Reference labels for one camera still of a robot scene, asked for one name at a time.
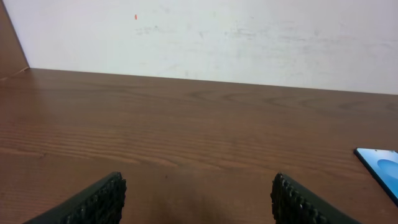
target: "brown tabletop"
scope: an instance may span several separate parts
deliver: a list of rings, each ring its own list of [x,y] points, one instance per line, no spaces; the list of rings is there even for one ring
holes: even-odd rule
[[[0,107],[1,223],[111,171],[121,223],[273,223],[278,171],[361,222],[398,219],[353,154],[398,149],[398,96],[30,69]]]

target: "phone screen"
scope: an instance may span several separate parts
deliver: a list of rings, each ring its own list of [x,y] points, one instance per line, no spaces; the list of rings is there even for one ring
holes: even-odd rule
[[[398,206],[398,153],[363,148],[354,153]]]

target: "blue phone screen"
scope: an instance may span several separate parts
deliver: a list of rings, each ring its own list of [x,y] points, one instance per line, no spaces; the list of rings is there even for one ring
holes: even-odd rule
[[[398,153],[379,149],[358,148],[357,152],[398,198]]]

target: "wood grain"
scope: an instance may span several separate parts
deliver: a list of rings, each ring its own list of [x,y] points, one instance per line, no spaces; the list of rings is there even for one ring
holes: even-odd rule
[[[0,1],[0,80],[28,67],[18,37]]]
[[[114,170],[122,223],[272,223],[278,171],[361,222],[398,218],[353,154],[398,149],[398,96],[29,69],[0,105],[2,223]]]

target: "black rubber grip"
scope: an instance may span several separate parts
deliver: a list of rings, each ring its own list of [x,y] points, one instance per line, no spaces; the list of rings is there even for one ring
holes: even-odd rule
[[[271,199],[276,224],[359,223],[285,174],[275,176]]]
[[[28,224],[119,223],[126,192],[126,180],[113,172]]]

